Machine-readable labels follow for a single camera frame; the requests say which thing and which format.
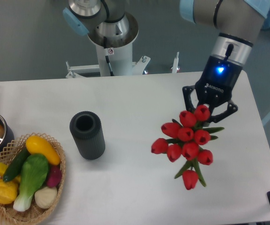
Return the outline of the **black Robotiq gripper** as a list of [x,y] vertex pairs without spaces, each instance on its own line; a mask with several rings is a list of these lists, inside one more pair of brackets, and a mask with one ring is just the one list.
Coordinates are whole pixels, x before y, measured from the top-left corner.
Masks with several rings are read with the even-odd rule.
[[211,115],[206,123],[218,123],[238,111],[238,106],[230,100],[232,90],[242,71],[242,67],[214,56],[210,56],[200,79],[195,85],[182,88],[186,110],[195,111],[191,101],[191,94],[196,90],[200,104],[218,107],[227,102],[226,110]]

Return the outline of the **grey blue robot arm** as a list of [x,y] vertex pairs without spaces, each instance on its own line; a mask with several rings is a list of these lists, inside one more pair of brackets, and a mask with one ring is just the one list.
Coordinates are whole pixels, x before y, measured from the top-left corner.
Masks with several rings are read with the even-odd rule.
[[[220,31],[200,79],[183,87],[186,109],[195,110],[191,93],[210,111],[227,103],[227,109],[211,115],[208,125],[237,111],[232,90],[267,17],[270,0],[182,0],[181,17]],[[139,29],[125,10],[123,0],[70,0],[63,17],[75,33],[88,36],[96,46],[101,76],[133,75],[132,44]]]

